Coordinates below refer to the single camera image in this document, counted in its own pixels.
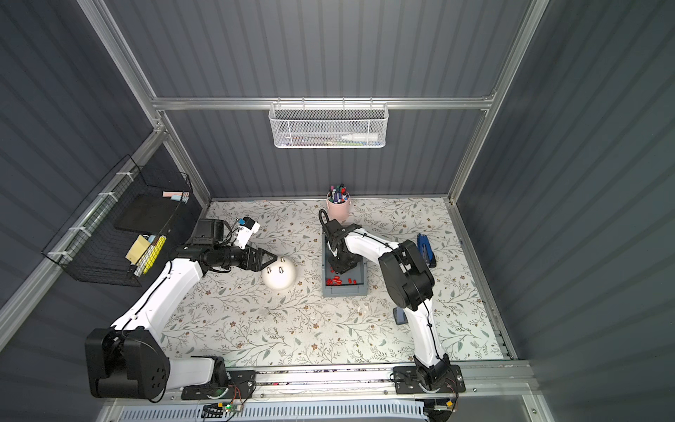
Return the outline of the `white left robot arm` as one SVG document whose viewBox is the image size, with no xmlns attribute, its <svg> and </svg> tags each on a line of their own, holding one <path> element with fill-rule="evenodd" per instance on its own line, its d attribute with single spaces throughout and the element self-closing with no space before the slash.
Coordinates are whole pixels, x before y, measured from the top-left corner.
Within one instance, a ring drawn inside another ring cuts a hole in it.
<svg viewBox="0 0 675 422">
<path fill-rule="evenodd" d="M 246 216 L 230 226 L 201 219 L 193 236 L 180 245 L 156 280 L 131 308 L 109 327 L 93 330 L 84 342 L 91 395 L 97 398 L 144 399 L 156 403 L 169 390 L 228 391 L 230 377 L 223 358 L 171 359 L 161 336 L 186 294 L 209 273 L 234 267 L 260 272 L 276 255 L 252 247 L 259 222 Z"/>
</svg>

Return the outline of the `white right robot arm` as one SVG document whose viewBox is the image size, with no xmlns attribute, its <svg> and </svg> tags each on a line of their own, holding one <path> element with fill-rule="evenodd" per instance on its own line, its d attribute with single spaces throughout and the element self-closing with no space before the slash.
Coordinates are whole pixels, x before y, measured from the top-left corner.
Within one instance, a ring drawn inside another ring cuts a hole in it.
<svg viewBox="0 0 675 422">
<path fill-rule="evenodd" d="M 440 389 L 452 377 L 451 362 L 433 316 L 435 279 L 417 246 L 376 237 L 357 224 L 329 224 L 323 227 L 323 236 L 335 273 L 353 269 L 364 258 L 380 267 L 390 299 L 407 318 L 420 386 L 428 391 Z"/>
</svg>

